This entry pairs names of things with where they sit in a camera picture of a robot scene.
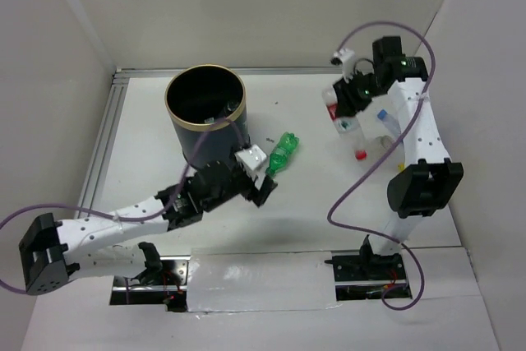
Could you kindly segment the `red-label clear water bottle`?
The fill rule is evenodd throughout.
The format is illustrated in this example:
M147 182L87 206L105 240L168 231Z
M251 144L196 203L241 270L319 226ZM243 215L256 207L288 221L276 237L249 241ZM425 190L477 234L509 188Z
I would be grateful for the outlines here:
M346 142L357 161L364 160L367 157L366 138L358 118L336 115L338 101L332 86L325 88L321 96L339 137Z

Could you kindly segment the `green plastic bottle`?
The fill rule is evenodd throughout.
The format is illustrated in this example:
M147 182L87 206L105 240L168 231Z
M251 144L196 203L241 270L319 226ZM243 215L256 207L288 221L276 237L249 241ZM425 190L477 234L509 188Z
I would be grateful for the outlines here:
M283 171L291 160L299 144L299 138L292 132L285 132L272 150L265 174L273 178Z

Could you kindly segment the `large clear crushed bottle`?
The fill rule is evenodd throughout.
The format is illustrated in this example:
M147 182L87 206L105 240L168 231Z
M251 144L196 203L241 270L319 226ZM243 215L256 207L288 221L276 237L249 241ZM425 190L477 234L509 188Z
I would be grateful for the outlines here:
M240 102L237 100L229 100L221 109L218 114L219 118L227 118L232 115L240 106Z

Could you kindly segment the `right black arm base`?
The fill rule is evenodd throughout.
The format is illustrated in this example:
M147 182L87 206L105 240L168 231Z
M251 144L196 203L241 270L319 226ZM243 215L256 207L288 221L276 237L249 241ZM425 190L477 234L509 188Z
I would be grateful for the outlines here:
M337 301L381 299L386 290L386 299L412 297L399 252L379 256L362 245L358 252L336 253L324 263L332 268Z

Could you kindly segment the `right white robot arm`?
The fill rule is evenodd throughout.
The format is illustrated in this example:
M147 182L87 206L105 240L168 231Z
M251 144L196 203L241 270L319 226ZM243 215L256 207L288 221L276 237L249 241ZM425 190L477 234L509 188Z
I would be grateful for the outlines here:
M351 50L339 50L332 63L342 67L342 77L332 85L332 117L342 131L356 128L356 116L375 97L386 95L394 105L394 118L404 148L404 169L387 186L393 214L383 230L367 239L371 251L360 256L358 268L368 279L387 268L385 256L395 254L414 228L426 217L444 209L459 185L464 168L454 162L443 145L427 96L430 77L424 60L408 57L398 36L384 36L372 44L371 73L353 72Z

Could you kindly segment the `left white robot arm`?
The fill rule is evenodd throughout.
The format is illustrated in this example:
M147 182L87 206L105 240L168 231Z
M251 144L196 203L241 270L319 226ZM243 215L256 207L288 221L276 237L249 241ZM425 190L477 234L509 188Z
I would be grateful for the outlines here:
M41 214L19 243L25 291L42 295L75 279L105 275L153 284L163 270L155 245L127 247L126 241L195 224L236 196L262 206L276 186L269 176L256 185L240 164L214 161L140 203L102 216L56 220Z

